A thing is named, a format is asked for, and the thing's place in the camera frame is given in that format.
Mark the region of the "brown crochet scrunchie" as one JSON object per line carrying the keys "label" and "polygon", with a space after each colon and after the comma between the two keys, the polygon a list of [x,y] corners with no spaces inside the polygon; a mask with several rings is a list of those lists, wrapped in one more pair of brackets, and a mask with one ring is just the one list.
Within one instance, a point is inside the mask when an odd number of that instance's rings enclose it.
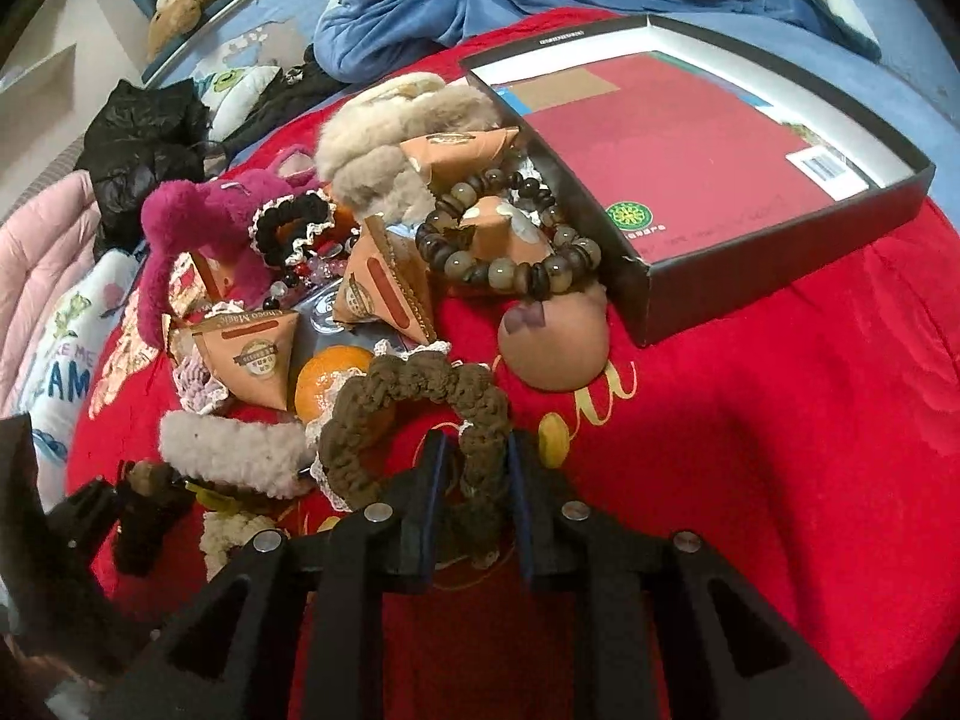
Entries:
{"label": "brown crochet scrunchie", "polygon": [[512,422],[508,397],[483,364],[431,349],[377,356],[338,390],[319,429],[317,460],[332,493],[358,511],[415,463],[431,429],[454,440],[454,489],[444,496],[449,528],[477,548],[493,543],[508,492]]}

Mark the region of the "orange mandarin fruit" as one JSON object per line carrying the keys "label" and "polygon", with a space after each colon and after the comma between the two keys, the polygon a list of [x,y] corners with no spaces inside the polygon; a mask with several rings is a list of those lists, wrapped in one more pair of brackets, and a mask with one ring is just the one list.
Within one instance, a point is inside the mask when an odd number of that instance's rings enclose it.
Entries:
{"label": "orange mandarin fruit", "polygon": [[348,377],[368,371],[374,355],[369,349],[334,344],[317,351],[301,367],[295,385],[295,413],[308,424],[324,413],[335,400],[334,388]]}

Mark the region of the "black shallow cardboard box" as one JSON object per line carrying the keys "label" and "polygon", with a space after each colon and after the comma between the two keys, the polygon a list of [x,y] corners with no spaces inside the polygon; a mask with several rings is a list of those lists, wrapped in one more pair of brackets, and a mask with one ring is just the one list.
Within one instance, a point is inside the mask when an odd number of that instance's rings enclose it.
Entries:
{"label": "black shallow cardboard box", "polygon": [[788,60],[660,16],[467,57],[639,344],[724,316],[911,221],[934,164]]}

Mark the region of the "brown egg-shaped sponge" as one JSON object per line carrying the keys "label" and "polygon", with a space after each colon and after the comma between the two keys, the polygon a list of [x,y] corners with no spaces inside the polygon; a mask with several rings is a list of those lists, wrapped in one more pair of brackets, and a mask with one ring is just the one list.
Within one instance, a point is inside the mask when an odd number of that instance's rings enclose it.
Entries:
{"label": "brown egg-shaped sponge", "polygon": [[607,294],[598,281],[583,291],[521,301],[501,317],[498,351],[527,387],[574,392],[601,375],[610,355]]}

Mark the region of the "black puffer jacket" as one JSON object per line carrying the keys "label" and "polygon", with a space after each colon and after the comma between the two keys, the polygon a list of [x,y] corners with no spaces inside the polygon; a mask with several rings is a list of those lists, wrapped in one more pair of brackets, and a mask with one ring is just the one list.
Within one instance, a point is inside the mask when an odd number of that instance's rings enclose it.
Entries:
{"label": "black puffer jacket", "polygon": [[86,171],[99,208],[93,254],[132,254],[143,241],[140,213],[164,181],[203,179],[206,107],[190,80],[146,89],[121,80],[83,137],[76,171]]}

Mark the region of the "blue bed sheet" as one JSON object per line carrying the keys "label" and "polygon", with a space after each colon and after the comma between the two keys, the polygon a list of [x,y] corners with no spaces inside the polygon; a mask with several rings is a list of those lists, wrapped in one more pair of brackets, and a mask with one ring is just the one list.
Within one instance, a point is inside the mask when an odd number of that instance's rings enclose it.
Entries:
{"label": "blue bed sheet", "polygon": [[[900,128],[935,164],[932,199],[958,220],[958,67],[916,0],[854,0],[882,47],[873,64],[841,47],[761,16],[690,13],[674,16],[698,28],[727,34],[799,65],[844,89]],[[313,42],[327,0],[220,0],[192,36],[169,44],[143,72],[149,86],[166,86],[230,65],[263,64],[288,52],[294,64]]]}

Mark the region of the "beige plush rabbit toy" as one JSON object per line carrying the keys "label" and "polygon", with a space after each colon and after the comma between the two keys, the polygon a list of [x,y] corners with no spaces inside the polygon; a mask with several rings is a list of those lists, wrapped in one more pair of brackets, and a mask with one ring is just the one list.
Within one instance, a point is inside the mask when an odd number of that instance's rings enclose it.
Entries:
{"label": "beige plush rabbit toy", "polygon": [[490,98],[466,83],[449,85],[429,71],[394,76],[348,99],[320,127],[317,177],[355,220],[415,226],[434,210],[434,195],[402,145],[498,125]]}

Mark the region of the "silver foil badge bag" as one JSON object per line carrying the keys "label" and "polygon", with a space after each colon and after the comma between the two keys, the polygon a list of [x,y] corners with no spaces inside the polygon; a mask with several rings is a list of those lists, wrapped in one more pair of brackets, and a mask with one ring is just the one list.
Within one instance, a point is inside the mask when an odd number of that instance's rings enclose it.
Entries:
{"label": "silver foil badge bag", "polygon": [[322,349],[345,344],[373,351],[374,345],[381,340],[387,340],[390,344],[398,343],[394,329],[379,320],[358,325],[338,323],[334,319],[338,288],[340,280],[335,280],[327,286],[313,289],[295,305],[299,319],[291,348],[290,385],[295,385],[302,366]]}

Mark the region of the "cream crochet scrunchie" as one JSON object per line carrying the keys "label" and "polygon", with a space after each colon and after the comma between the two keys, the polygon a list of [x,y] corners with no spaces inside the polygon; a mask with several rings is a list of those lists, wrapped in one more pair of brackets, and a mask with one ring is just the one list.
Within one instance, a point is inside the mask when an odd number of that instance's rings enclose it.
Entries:
{"label": "cream crochet scrunchie", "polygon": [[236,551],[242,550],[260,532],[273,530],[276,526],[271,518],[249,512],[205,512],[199,550],[206,578],[212,580]]}

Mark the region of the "pink crochet scrunchie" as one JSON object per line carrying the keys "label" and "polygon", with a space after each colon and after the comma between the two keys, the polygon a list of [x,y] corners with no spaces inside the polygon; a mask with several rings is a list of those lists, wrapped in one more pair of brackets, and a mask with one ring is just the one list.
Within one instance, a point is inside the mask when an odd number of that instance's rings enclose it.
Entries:
{"label": "pink crochet scrunchie", "polygon": [[172,359],[172,385],[181,408],[192,415],[223,415],[233,403],[233,395],[206,366],[190,325],[171,328],[167,351]]}

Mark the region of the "white text print pillow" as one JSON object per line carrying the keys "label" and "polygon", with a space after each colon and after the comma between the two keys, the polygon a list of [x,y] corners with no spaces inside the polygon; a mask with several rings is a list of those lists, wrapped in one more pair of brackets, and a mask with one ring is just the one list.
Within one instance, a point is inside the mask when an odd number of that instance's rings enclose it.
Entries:
{"label": "white text print pillow", "polygon": [[36,486],[44,511],[65,497],[76,423],[93,387],[99,356],[140,270],[140,255],[109,250],[59,299],[44,325],[14,407],[15,415],[26,413],[31,419]]}

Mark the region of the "monster print pillow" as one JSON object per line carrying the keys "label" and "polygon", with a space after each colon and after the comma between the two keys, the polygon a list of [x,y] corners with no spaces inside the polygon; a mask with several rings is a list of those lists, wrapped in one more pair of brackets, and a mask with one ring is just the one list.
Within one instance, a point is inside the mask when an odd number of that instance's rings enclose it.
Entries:
{"label": "monster print pillow", "polygon": [[223,142],[233,135],[279,73],[276,65],[252,65],[227,68],[195,80],[197,96],[208,110],[208,138],[212,142]]}

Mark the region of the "magenta plush bear headband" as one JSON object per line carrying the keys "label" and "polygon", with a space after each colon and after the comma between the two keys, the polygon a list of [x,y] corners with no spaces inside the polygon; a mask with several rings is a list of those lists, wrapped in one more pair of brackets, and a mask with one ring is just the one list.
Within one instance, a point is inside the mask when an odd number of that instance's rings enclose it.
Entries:
{"label": "magenta plush bear headband", "polygon": [[140,280],[139,333],[164,346],[163,319],[172,312],[169,278],[181,255],[199,254],[229,271],[231,296],[254,305],[263,298],[272,273],[252,249],[249,227],[256,211],[272,200],[317,185],[313,158],[301,148],[285,149],[265,169],[194,184],[167,181],[142,206],[149,247]]}

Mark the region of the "pink quilted jacket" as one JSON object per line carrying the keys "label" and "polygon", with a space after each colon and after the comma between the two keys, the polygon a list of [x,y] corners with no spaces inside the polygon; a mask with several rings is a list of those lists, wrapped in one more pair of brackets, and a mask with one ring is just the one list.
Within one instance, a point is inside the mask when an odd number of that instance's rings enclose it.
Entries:
{"label": "pink quilted jacket", "polygon": [[86,171],[73,171],[2,224],[2,415],[14,410],[47,319],[93,265],[99,206]]}

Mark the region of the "cream fuzzy headband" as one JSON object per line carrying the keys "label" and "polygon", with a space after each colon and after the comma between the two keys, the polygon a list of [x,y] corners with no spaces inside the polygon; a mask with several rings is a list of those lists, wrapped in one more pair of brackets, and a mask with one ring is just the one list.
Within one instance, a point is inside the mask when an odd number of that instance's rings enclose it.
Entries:
{"label": "cream fuzzy headband", "polygon": [[169,411],[160,421],[160,456],[190,479],[272,499],[308,494],[301,473],[313,463],[299,422],[247,422]]}

